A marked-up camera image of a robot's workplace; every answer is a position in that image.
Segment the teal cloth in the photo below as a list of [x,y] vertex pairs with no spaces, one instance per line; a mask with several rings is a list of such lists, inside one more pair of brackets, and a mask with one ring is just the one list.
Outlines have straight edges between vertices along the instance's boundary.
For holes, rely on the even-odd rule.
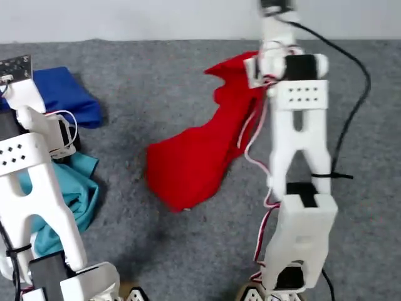
[[[98,184],[90,179],[97,163],[98,159],[79,152],[71,156],[68,165],[53,163],[64,201],[73,212],[80,233],[89,227],[99,195]],[[22,190],[29,193],[32,184],[27,172],[21,173],[19,180]],[[35,232],[38,235],[34,248],[39,256],[63,249],[59,236],[40,216],[33,218],[32,233]]]

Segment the black cable tie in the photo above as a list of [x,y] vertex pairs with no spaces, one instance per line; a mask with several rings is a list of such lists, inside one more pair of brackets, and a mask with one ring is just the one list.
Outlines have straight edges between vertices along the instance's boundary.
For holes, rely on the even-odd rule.
[[330,179],[350,179],[353,180],[353,176],[349,174],[340,174],[338,172],[332,172],[331,174],[312,174],[312,177],[318,177],[318,178],[330,178]]
[[6,256],[7,257],[14,257],[18,253],[22,253],[22,252],[28,251],[30,248],[32,248],[32,245],[28,244],[26,246],[23,246],[22,248],[7,250],[6,251]]

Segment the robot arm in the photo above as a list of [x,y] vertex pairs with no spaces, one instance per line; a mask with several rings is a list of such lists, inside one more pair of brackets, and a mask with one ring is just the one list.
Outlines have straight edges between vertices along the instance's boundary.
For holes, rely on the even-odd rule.
[[[51,161],[76,151],[76,134],[71,136],[69,123],[61,115],[42,114],[43,100],[32,81],[30,61],[30,56],[22,56],[0,62],[3,95],[11,107],[0,112],[0,222],[5,230],[2,235],[8,238],[7,248],[0,243],[0,271],[10,280],[19,274],[21,282],[32,285],[31,291],[23,294],[24,301],[122,301],[115,266],[104,262],[85,268],[83,242]],[[21,171],[31,179],[29,194],[21,189]],[[34,258],[29,244],[33,215],[41,216],[54,229],[63,251]],[[129,300],[147,298],[133,289]]]
[[[273,149],[268,182],[279,204],[279,214],[276,232],[261,264],[259,291],[266,301],[275,296],[299,300],[297,294],[313,288],[318,281],[338,211],[331,196],[331,162],[326,146],[328,82],[323,77],[328,73],[328,59],[305,54],[296,46],[291,25],[277,18],[298,20],[289,1],[261,1],[261,8],[261,49],[244,63],[250,88],[269,81],[266,93]],[[301,131],[293,125],[295,111],[303,114]],[[298,151],[311,169],[311,182],[287,183],[287,171]]]

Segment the blue fabric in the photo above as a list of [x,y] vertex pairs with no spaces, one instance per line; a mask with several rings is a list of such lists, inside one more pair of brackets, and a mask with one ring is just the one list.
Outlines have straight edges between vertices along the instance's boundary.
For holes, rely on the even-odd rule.
[[[80,233],[89,227],[98,200],[99,186],[90,179],[97,162],[98,159],[77,152],[68,165],[53,163],[64,201],[73,212]],[[27,173],[21,173],[19,180],[23,191],[29,193],[32,184]],[[38,235],[34,247],[39,256],[63,249],[58,235],[39,216],[33,219],[32,233],[35,232]]]
[[[78,124],[94,129],[102,124],[102,112],[99,103],[78,82],[66,67],[57,67],[33,72],[39,93],[47,112],[67,110],[74,114]],[[5,99],[0,101],[0,110],[8,107]],[[73,123],[66,114],[64,117]]]

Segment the carpet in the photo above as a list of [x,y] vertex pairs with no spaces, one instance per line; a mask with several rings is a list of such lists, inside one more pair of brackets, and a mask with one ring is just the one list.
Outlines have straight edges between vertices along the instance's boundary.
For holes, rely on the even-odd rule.
[[[319,41],[301,44],[330,59],[328,147],[333,150],[363,78],[352,63]],[[330,235],[326,271],[337,300],[397,298],[401,269],[401,41],[340,41],[372,73],[372,94],[346,137],[333,196],[339,207]],[[207,122],[212,93],[221,85],[202,72],[244,51],[255,41],[144,41],[0,45],[0,59],[32,54],[35,69],[67,66],[103,107],[105,125],[80,130],[84,152],[99,158],[95,179],[102,197],[96,218],[83,235],[91,264],[110,261],[122,280],[136,280],[151,300],[230,301],[248,276],[264,215],[265,178],[240,158],[220,191],[180,214],[147,190],[143,150],[184,129]],[[252,155],[267,161],[269,124]],[[290,181],[308,180],[297,156]],[[268,222],[265,243],[274,232]],[[0,277],[2,300],[13,285]],[[323,277],[307,292],[310,301],[329,301]]]

